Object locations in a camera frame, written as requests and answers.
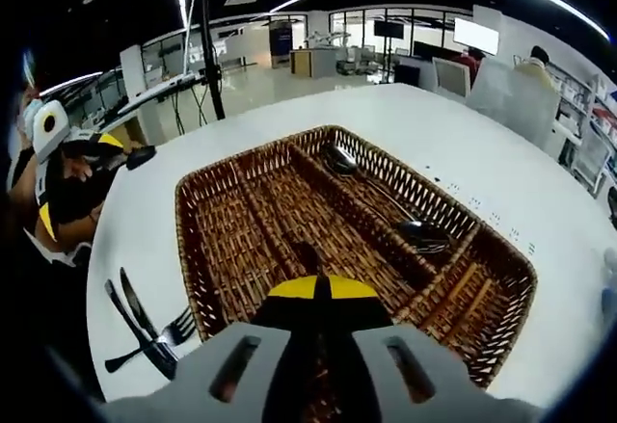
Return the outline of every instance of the fork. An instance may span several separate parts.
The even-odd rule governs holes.
[[[196,328],[195,321],[191,315],[191,309],[187,307],[175,320],[171,321],[171,323],[161,331],[161,334],[157,338],[151,340],[148,344],[122,357],[105,360],[105,369],[109,373],[117,372],[130,359],[146,349],[153,347],[155,344],[164,343],[169,346],[179,346],[191,337]]]

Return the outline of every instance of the table knife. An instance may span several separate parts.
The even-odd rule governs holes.
[[[137,297],[137,293],[133,289],[133,285],[131,285],[130,280],[128,279],[128,275],[123,267],[120,268],[120,281],[122,284],[122,291],[124,292],[124,296],[128,301],[128,306],[131,308],[131,312],[135,316],[135,320],[137,321],[137,325],[139,325],[142,329],[144,329],[149,335],[150,339],[156,340],[159,337],[159,332],[156,330],[156,327],[152,324],[148,315],[146,314],[146,310],[142,306],[142,303],[139,301]],[[166,343],[158,343],[158,347],[164,356],[167,356],[169,360],[177,360],[177,356],[172,351],[172,348]]]
[[[124,308],[124,305],[122,304],[122,301],[118,296],[118,292],[116,291],[116,287],[114,286],[112,280],[108,279],[105,282],[105,291],[107,292],[109,299],[116,307],[116,310],[118,311],[122,319],[124,319],[126,325],[130,328],[130,330],[137,338],[139,345],[146,346],[147,344],[149,344],[150,341],[146,338],[140,328],[135,325],[135,322],[133,321],[133,319],[131,319],[130,315],[128,315],[128,312]],[[152,364],[165,376],[165,378],[167,378],[168,380],[174,379],[176,360],[170,360],[167,355],[164,355],[159,344],[155,344],[152,345],[152,347],[147,348],[144,351],[144,354],[146,355],[148,360],[152,362]]]

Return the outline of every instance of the floor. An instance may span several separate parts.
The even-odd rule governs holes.
[[[291,74],[288,67],[272,69],[247,66],[224,73],[221,94],[226,117],[233,117],[290,98],[374,84],[373,80],[374,78],[370,76],[342,75],[311,79]],[[205,89],[204,86],[194,87],[197,99],[201,100]],[[178,95],[178,108],[185,132],[200,127],[195,96],[190,90]],[[216,121],[209,93],[203,97],[202,109],[207,122]],[[170,98],[158,105],[158,113],[167,140],[177,137],[178,131]]]

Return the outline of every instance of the black pole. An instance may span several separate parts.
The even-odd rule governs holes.
[[[212,37],[210,36],[209,0],[201,0],[201,45],[203,46],[203,62],[205,63],[205,78],[210,88],[210,97],[216,119],[225,119],[223,100],[219,92],[219,79],[222,77],[220,68],[215,64]]]

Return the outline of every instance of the white table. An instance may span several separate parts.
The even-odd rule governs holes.
[[[617,249],[615,230],[544,152],[456,102],[405,85],[321,93],[252,110],[177,138],[138,170],[119,172],[94,238],[87,295],[94,367],[106,398],[144,395],[166,383],[144,357],[116,374],[105,371],[105,359],[137,342],[103,284],[110,278],[121,291],[119,270],[126,268],[158,329],[187,305],[175,235],[178,180],[234,153],[328,123],[431,180],[438,177],[440,187],[528,255],[538,275],[535,299],[489,391],[548,405],[596,348],[603,251]],[[194,337],[178,354],[199,344]]]

